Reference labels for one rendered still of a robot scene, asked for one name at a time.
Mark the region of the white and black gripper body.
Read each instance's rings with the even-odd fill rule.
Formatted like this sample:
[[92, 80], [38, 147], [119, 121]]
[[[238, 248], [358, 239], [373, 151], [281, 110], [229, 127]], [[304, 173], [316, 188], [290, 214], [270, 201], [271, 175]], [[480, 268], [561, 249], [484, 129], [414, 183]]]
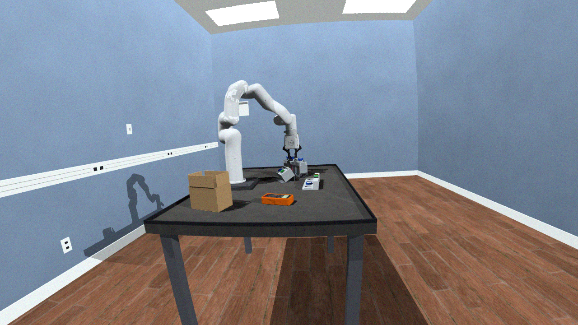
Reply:
[[284, 136], [284, 148], [298, 149], [299, 148], [298, 134], [286, 134]]

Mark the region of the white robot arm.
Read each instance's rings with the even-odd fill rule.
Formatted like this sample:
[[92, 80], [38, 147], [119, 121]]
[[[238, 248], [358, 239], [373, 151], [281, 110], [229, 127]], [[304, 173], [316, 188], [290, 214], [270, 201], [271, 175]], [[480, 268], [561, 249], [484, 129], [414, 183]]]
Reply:
[[240, 132], [233, 128], [233, 125], [239, 123], [239, 100], [241, 98], [254, 98], [264, 109], [277, 114], [273, 123], [286, 125], [284, 133], [297, 134], [296, 115], [289, 113], [283, 105], [273, 100], [262, 85], [255, 83], [249, 86], [244, 80], [231, 84], [225, 95], [224, 112], [219, 114], [218, 118], [218, 136], [219, 141], [225, 144], [226, 170], [229, 173], [230, 184], [246, 181], [246, 178], [243, 178], [242, 137]]

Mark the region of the orange digital multimeter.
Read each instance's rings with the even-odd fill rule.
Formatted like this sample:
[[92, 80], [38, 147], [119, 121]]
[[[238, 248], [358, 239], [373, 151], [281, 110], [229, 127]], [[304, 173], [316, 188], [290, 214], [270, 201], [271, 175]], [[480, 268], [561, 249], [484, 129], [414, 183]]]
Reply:
[[261, 197], [262, 204], [268, 205], [291, 205], [294, 201], [293, 194], [266, 194]]

